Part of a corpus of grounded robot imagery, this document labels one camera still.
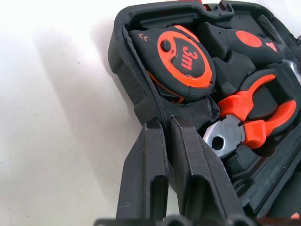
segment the black plastic tool case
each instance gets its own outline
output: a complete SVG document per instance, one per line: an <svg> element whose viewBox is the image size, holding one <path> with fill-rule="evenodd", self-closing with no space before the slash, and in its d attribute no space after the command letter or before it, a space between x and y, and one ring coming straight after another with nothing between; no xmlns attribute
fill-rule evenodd
<svg viewBox="0 0 301 226"><path fill-rule="evenodd" d="M141 124L157 117L164 131L166 152L173 176L170 122L178 116L203 129L219 117L219 108L211 95L193 103L177 104L159 95L148 76L128 35L131 30L182 25L194 31L201 22L219 27L246 30L270 38L281 49L285 60L300 66L301 47L286 27L265 7L253 3L221 1L205 4L198 1L175 1L131 6L116 16L108 59L135 106ZM286 63L268 65L281 73L281 83L300 104L301 86ZM247 215L265 216L273 201L293 174L301 159L301 116L283 134L269 138L264 146L252 151L240 145L223 159L223 164Z"/></svg>

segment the black rubber grip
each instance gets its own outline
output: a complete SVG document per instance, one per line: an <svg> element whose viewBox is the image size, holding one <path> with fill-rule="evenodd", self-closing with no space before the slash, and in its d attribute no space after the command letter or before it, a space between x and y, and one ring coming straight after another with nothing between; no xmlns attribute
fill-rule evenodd
<svg viewBox="0 0 301 226"><path fill-rule="evenodd" d="M249 32L224 29L204 22L197 28L196 36L211 57L224 59L227 53L235 51L248 56L255 65L280 63L283 60L276 43Z"/></svg>
<svg viewBox="0 0 301 226"><path fill-rule="evenodd" d="M254 107L248 114L247 121L265 119L271 116L278 108L277 102L264 85L260 86L254 93L253 104Z"/></svg>
<svg viewBox="0 0 301 226"><path fill-rule="evenodd" d="M273 74L276 75L276 70L275 69L265 69L265 70L260 70L256 71L252 74L250 74L241 84L239 91L247 91L250 89L250 87L260 78L262 78L265 75Z"/></svg>

